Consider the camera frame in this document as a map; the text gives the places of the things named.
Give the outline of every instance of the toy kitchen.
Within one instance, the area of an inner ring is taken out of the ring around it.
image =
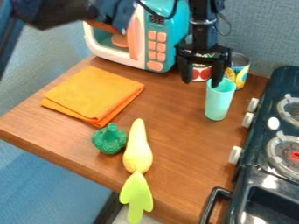
[[[299,223],[299,67],[276,69],[247,111],[246,144],[229,157],[233,190],[215,187],[199,223],[208,223],[219,197],[228,201],[222,223]]]

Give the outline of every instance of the stove knob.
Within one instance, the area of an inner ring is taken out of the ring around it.
[[[231,154],[229,155],[228,162],[232,165],[238,164],[241,152],[242,148],[240,148],[239,146],[234,146]]]
[[[279,126],[281,125],[280,121],[277,119],[277,117],[270,117],[268,119],[268,123],[267,123],[268,127],[271,130],[278,130]]]
[[[258,105],[259,105],[260,100],[256,99],[256,98],[252,98],[251,101],[249,102],[247,111],[250,113],[254,113],[255,110],[257,109]]]
[[[244,116],[242,126],[249,129],[249,127],[250,127],[251,123],[253,122],[253,120],[254,120],[254,114],[247,112]]]

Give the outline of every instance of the robotic arm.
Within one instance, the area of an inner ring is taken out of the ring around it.
[[[0,0],[0,80],[25,24],[45,30],[91,20],[124,33],[134,10],[135,0]]]
[[[222,81],[224,72],[232,63],[230,48],[217,44],[217,15],[224,10],[225,0],[192,0],[191,29],[192,43],[186,44],[183,39],[177,45],[177,65],[184,83],[192,80],[193,63],[212,66],[212,88]],[[213,53],[213,58],[202,55]]]

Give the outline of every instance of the stove burner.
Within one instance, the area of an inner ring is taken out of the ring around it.
[[[285,98],[278,102],[277,110],[284,120],[299,127],[299,98],[286,94]]]
[[[299,179],[299,137],[284,136],[281,131],[267,145],[269,163],[278,172]]]

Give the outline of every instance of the can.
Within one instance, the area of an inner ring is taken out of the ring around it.
[[[200,54],[199,57],[212,58],[214,53]],[[193,64],[192,80],[193,81],[207,81],[211,78],[212,66],[203,64]]]
[[[232,67],[227,68],[225,77],[236,83],[237,90],[242,89],[246,84],[249,67],[250,61],[245,55],[233,52]]]

